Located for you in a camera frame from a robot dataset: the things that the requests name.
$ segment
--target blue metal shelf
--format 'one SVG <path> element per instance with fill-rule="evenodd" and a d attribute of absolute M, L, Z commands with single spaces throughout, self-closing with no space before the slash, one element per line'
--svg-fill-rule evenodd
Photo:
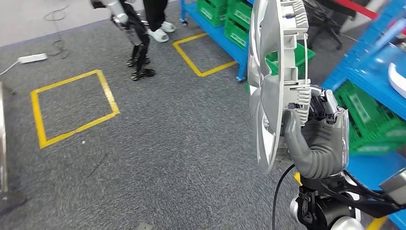
<path fill-rule="evenodd" d="M 379 63 L 373 63 L 372 59 L 365 58 L 368 56 L 365 55 L 365 50 L 374 45 L 389 22 L 403 11 L 405 4 L 406 0 L 392 0 L 386 5 L 380 17 L 368 27 L 359 41 L 325 80 L 324 88 L 336 90 L 342 83 L 350 80 L 394 113 L 406 119 L 406 99 L 392 88 L 386 71 L 376 70 L 379 68 L 374 65 L 379 65 Z M 398 72 L 404 72 L 404 69 L 406 69 L 405 66 L 396 66 Z M 397 152 L 390 152 L 381 156 L 350 156 L 348 171 L 367 187 L 379 189 L 382 181 L 404 167 L 406 167 L 405 158 Z M 406 230 L 406 210 L 390 215 L 389 219 L 399 229 Z"/>
<path fill-rule="evenodd" d="M 370 189 L 380 190 L 379 184 L 406 167 L 406 160 L 397 152 L 382 156 L 352 156 L 348 171 Z M 406 229 L 406 210 L 389 215 L 389 219 L 401 230 Z"/>
<path fill-rule="evenodd" d="M 406 120 L 406 98 L 391 86 L 387 73 L 380 75 L 352 71 L 348 80 Z"/>
<path fill-rule="evenodd" d="M 223 48 L 237 63 L 240 65 L 237 81 L 243 81 L 246 78 L 247 62 L 248 62 L 248 42 L 246 49 L 242 50 L 224 35 L 224 26 L 214 28 L 204 17 L 197 11 L 195 2 L 185 3 L 185 0 L 180 1 L 180 20 L 186 21 L 186 13 L 214 40 L 221 48 Z"/>

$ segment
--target floor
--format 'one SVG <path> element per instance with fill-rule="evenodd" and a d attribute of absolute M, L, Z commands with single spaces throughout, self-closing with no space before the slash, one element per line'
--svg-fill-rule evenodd
<path fill-rule="evenodd" d="M 178 30 L 165 44 L 151 42 L 150 68 L 138 82 L 125 64 L 131 46 L 109 21 L 61 33 L 69 56 L 19 65 L 2 76 L 16 90 L 5 95 L 10 182 L 28 201 L 0 216 L 4 230 L 136 229 L 140 223 L 168 229 L 271 229 L 275 185 L 288 167 L 262 175 L 244 84 L 238 66 L 200 78 L 171 42 L 202 33 L 179 22 L 179 6 L 167 8 Z M 18 57 L 55 52 L 55 34 L 0 47 L 0 69 Z M 309 76 L 321 83 L 343 51 L 321 38 Z M 207 36 L 181 45 L 200 70 L 231 60 Z M 31 92 L 100 69 L 119 109 L 116 116 L 39 147 Z M 111 113 L 95 75 L 38 93 L 48 139 Z M 304 229 L 289 218 L 297 193 L 290 173 L 276 209 L 278 229 Z M 363 223 L 371 218 L 364 215 Z M 384 229 L 396 229 L 388 222 Z"/>
<path fill-rule="evenodd" d="M 144 8 L 142 0 L 131 0 L 135 10 Z M 47 18 L 58 21 L 57 28 L 45 16 L 55 10 L 65 8 L 62 12 L 49 15 Z M 110 17 L 107 9 L 93 9 L 90 0 L 20 0 L 4 1 L 0 7 L 0 47 L 16 42 L 41 37 L 55 33 L 57 30 L 67 30 L 86 25 Z"/>

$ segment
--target black office chair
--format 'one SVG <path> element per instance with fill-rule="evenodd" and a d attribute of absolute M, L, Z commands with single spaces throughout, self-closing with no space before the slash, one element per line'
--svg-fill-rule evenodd
<path fill-rule="evenodd" d="M 342 42 L 337 36 L 338 31 L 341 28 L 341 25 L 337 24 L 332 16 L 335 12 L 342 13 L 347 16 L 355 17 L 357 12 L 344 7 L 338 3 L 335 3 L 333 0 L 316 0 L 316 2 L 307 2 L 304 1 L 304 6 L 309 17 L 309 26 L 318 27 L 316 33 L 308 40 L 308 47 L 311 49 L 316 38 L 323 32 L 326 31 L 330 36 L 337 41 L 338 45 L 336 49 L 341 49 Z M 323 6 L 330 9 L 330 12 L 327 12 L 323 9 Z"/>

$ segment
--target white slipper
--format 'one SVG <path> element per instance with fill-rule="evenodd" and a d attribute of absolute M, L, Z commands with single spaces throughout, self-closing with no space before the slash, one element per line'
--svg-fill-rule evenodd
<path fill-rule="evenodd" d="M 151 35 L 157 42 L 163 43 L 169 40 L 169 36 L 162 29 L 157 29 L 156 31 L 148 29 L 148 34 Z"/>
<path fill-rule="evenodd" d="M 172 33 L 176 30 L 176 26 L 169 22 L 163 22 L 161 24 L 161 29 L 167 33 Z"/>

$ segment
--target black cable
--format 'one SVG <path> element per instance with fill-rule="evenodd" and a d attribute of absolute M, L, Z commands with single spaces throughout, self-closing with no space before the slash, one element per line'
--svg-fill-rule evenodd
<path fill-rule="evenodd" d="M 278 185 L 276 186 L 275 195 L 273 197 L 273 207 L 272 207 L 272 230 L 276 230 L 275 229 L 275 209 L 276 209 L 276 199 L 278 198 L 279 187 L 281 186 L 282 181 L 286 177 L 288 172 L 290 170 L 292 170 L 293 168 L 294 168 L 294 164 L 289 166 L 289 168 L 282 174 L 281 178 L 279 179 Z"/>
<path fill-rule="evenodd" d="M 58 36 L 58 39 L 56 41 L 54 41 L 54 43 L 53 43 L 53 46 L 58 50 L 58 52 L 55 54 L 48 54 L 49 56 L 56 56 L 56 55 L 60 54 L 62 56 L 62 59 L 64 59 L 69 55 L 68 49 L 65 48 L 65 41 L 62 39 L 62 35 L 61 35 L 58 25 L 56 23 L 57 21 L 61 21 L 65 18 L 65 12 L 63 10 L 66 9 L 68 6 L 69 5 L 66 4 L 65 7 L 61 8 L 59 10 L 52 11 L 44 16 L 44 19 L 46 21 L 53 22 L 54 27 L 56 29 L 56 34 Z M 60 13 L 61 16 L 59 18 L 55 18 L 55 14 L 58 14 L 58 13 Z"/>
<path fill-rule="evenodd" d="M 87 176 L 87 178 L 89 178 L 91 175 L 93 175 L 93 173 L 96 171 L 96 169 L 103 163 L 104 158 L 107 157 L 107 153 L 103 156 L 103 158 L 101 159 L 101 161 L 96 165 L 96 167 L 94 167 L 93 171 L 91 171 L 91 173 Z"/>

